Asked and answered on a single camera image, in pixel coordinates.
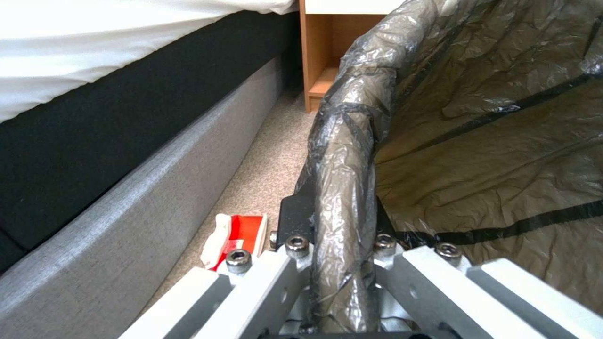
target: wooden shelf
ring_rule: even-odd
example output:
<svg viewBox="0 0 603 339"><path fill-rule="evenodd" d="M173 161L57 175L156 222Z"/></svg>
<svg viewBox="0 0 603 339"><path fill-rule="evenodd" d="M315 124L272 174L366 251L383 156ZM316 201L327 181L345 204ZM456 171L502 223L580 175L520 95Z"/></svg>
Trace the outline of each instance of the wooden shelf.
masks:
<svg viewBox="0 0 603 339"><path fill-rule="evenodd" d="M318 76L316 82L310 87L308 95L322 98L333 84L333 81L335 81L337 71L339 71L339 67L337 66L326 66Z"/></svg>
<svg viewBox="0 0 603 339"><path fill-rule="evenodd" d="M317 1L314 1L313 4L323 7L327 5L326 2ZM338 8L348 6L346 2L342 1L337 4ZM350 45L383 17L384 15L374 14L308 14L306 13L306 1L300 0L304 99L307 112L317 111L320 100L333 85L337 76L339 59L346 53Z"/></svg>

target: hex socket screw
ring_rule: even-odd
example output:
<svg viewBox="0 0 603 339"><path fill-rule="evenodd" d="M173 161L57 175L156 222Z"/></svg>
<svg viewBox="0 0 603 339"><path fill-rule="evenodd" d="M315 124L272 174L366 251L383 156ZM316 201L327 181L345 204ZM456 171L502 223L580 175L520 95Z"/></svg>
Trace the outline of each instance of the hex socket screw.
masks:
<svg viewBox="0 0 603 339"><path fill-rule="evenodd" d="M434 250L440 257L453 266L458 266L461 263L463 254L455 244L451 244L449 242L440 242L435 245Z"/></svg>
<svg viewBox="0 0 603 339"><path fill-rule="evenodd" d="M387 233L377 234L373 248L378 255L393 255L396 252L396 240Z"/></svg>
<svg viewBox="0 0 603 339"><path fill-rule="evenodd" d="M285 249L288 256L294 259L300 259L310 253L310 244L305 236L293 235L285 241Z"/></svg>
<svg viewBox="0 0 603 339"><path fill-rule="evenodd" d="M231 273L245 273L251 267L251 255L243 249L232 250L226 256L226 267Z"/></svg>

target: carpet floor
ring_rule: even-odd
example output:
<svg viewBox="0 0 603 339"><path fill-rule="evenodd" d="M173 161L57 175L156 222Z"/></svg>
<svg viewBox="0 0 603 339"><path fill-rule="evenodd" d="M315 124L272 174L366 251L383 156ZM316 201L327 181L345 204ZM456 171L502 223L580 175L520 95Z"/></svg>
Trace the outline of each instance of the carpet floor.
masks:
<svg viewBox="0 0 603 339"><path fill-rule="evenodd" d="M192 267L202 267L199 256L215 228L215 215L268 215L268 235L276 230L282 198L291 195L306 159L308 133L314 114L304 109L300 86L285 89L268 114L241 166L226 186L182 256L155 292L145 309L152 306Z"/></svg>

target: bed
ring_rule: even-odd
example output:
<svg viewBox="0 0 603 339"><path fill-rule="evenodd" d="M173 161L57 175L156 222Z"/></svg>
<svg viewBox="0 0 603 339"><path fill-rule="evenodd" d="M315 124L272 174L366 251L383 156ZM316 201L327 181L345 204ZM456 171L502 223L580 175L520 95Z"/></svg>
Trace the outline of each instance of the bed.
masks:
<svg viewBox="0 0 603 339"><path fill-rule="evenodd" d="M296 189L312 203L319 331L378 329L377 197L393 225L379 232L404 248L509 258L603 313L602 10L407 0L356 40Z"/></svg>
<svg viewBox="0 0 603 339"><path fill-rule="evenodd" d="M31 22L44 9L66 10L53 20L85 9L70 22L106 34L0 24L33 34L0 30L0 60L13 63L0 62L0 332L115 337L178 260L298 69L298 14L292 1L53 3ZM57 51L96 61L56 77L62 56L44 53ZM43 55L55 68L14 68Z"/></svg>

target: black tape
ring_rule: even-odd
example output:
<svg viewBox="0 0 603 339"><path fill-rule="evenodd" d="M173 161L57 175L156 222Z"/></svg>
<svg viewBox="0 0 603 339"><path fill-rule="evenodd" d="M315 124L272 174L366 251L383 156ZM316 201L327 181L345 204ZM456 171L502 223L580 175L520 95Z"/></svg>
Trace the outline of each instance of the black tape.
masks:
<svg viewBox="0 0 603 339"><path fill-rule="evenodd" d="M595 19L595 22L593 22L593 26L590 29L589 39L588 41L586 41L586 47L584 48L584 52L582 53L582 59L584 59L586 54L589 52L590 45L592 45L593 40L597 36L597 33L599 33L599 29L601 28L601 20L603 20L603 14L599 15Z"/></svg>
<svg viewBox="0 0 603 339"><path fill-rule="evenodd" d="M519 112L523 109L527 109L532 106L536 106L538 104L541 104L541 103L544 103L551 99L554 99L555 97L557 97L565 92L568 92L576 87L579 87L579 86L587 83L588 80L591 78L593 78L593 77L589 74L582 74L573 80L566 81L564 83L551 87L542 92L538 92L534 95L531 95L524 99L518 100L515 103L512 103L505 107L501 107L499 110L497 110L495 112L488 112L488 113L481 115L471 121L466 122L465 124L463 124L457 128L453 128L452 130L448 131L447 133L444 133L441 136L415 148L410 153L415 153L420 150L424 150L427 147L441 144L442 142L448 141L452 138L456 138L457 136L461 136L465 133L471 132L472 130L474 130L476 128L480 128L482 126L495 122L496 120L503 118L504 116L507 116L511 113Z"/></svg>
<svg viewBox="0 0 603 339"><path fill-rule="evenodd" d="M532 232L542 227L603 215L603 200L545 212L516 221L508 227L490 227L466 232L441 232L431 235L426 232L401 231L396 237L410 248L422 245L433 246L438 242L450 242L455 245L475 245L480 242L510 238Z"/></svg>

